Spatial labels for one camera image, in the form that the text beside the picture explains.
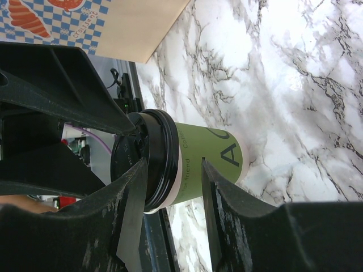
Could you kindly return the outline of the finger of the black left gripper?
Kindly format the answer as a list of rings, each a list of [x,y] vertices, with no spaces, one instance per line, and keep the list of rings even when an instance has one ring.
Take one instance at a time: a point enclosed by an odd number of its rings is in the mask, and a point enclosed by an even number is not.
[[[83,198],[105,184],[62,143],[1,160],[1,195]]]
[[[112,134],[136,129],[77,47],[1,42],[1,101]]]

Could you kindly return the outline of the green paper cup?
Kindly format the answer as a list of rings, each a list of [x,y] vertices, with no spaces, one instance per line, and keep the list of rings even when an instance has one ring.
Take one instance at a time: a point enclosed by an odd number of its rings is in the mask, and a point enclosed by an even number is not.
[[[160,209],[202,196],[202,159],[207,160],[232,183],[242,181],[250,165],[248,148],[235,132],[176,123],[179,137],[176,176],[171,188],[145,209],[153,214]]]

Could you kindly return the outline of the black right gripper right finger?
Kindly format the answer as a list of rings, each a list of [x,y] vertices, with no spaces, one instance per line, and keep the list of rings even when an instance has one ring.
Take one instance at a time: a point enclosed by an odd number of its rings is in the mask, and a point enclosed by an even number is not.
[[[202,161],[213,271],[361,271],[361,202],[274,207]]]

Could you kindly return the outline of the checkered paper takeout bag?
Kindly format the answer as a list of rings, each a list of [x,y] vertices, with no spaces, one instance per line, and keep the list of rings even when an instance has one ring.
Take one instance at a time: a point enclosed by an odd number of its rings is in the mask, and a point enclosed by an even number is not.
[[[146,63],[188,3],[1,1],[1,38]]]

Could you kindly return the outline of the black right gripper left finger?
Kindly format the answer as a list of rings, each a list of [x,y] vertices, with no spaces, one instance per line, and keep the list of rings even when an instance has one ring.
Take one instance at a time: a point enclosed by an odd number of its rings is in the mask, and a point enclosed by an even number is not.
[[[1,206],[2,271],[141,271],[147,162],[58,212]]]

